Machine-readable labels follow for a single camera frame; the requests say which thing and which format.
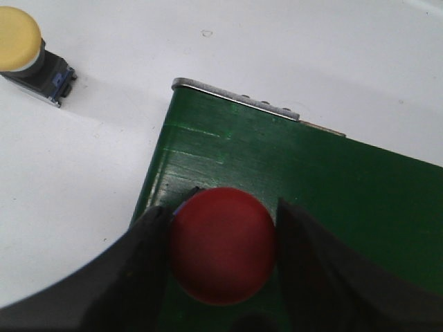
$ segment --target yellow button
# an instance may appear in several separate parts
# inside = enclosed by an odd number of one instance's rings
[[[0,71],[16,71],[39,53],[42,35],[23,10],[0,6]]]

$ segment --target white surface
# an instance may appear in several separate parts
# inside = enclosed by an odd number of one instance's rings
[[[443,165],[443,1],[0,1],[79,75],[56,109],[0,79],[0,306],[128,227],[174,77]]]

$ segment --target green painted surface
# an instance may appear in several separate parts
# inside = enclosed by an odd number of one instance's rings
[[[374,263],[443,295],[441,167],[177,88],[134,218],[147,206],[177,206],[196,185],[250,192],[273,216],[278,197],[302,205]],[[160,331],[227,331],[253,309],[287,327],[277,289],[274,276],[248,302],[217,308],[171,278]]]

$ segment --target metal strip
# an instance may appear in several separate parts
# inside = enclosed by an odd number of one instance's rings
[[[254,109],[258,109],[260,111],[267,112],[275,116],[280,116],[289,120],[298,121],[298,119],[300,118],[299,114],[291,111],[290,109],[281,109],[279,107],[272,106],[266,102],[259,102],[254,99],[250,99],[245,95],[238,95],[236,93],[219,89],[215,86],[204,84],[196,80],[191,80],[189,78],[176,78],[172,83],[172,90],[175,90],[175,88],[179,87],[187,87],[204,93],[208,93],[210,95],[215,95],[217,97],[230,100],[231,102],[243,104],[245,106],[252,107]]]

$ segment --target red ball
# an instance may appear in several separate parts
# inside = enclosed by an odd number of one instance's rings
[[[234,188],[204,190],[177,212],[170,263],[193,298],[235,304],[264,285],[275,264],[275,227],[266,208]]]

